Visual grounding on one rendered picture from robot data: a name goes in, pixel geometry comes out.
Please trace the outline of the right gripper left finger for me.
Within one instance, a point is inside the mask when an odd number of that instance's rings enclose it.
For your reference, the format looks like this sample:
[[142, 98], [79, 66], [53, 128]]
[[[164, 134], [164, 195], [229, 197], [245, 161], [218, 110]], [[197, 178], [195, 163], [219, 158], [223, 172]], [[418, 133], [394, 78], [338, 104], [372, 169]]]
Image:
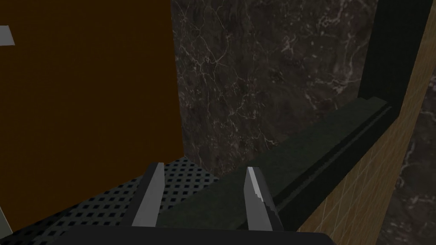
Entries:
[[156, 226], [165, 188], [164, 163], [152, 162], [139, 182], [138, 188], [121, 220], [121, 226]]

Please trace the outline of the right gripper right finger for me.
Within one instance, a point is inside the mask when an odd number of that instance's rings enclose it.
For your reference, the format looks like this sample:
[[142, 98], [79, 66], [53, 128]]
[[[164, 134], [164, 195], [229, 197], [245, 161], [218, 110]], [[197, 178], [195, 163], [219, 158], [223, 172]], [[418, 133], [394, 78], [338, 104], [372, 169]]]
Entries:
[[266, 180], [258, 167], [248, 167], [244, 202], [249, 230], [284, 231]]

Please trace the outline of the brown door leaf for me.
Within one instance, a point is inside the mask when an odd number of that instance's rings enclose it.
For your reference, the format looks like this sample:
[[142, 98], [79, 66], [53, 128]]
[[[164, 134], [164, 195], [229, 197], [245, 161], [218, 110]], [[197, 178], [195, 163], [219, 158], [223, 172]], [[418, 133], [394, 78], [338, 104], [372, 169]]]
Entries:
[[0, 207], [13, 231], [183, 156], [171, 0], [0, 0]]

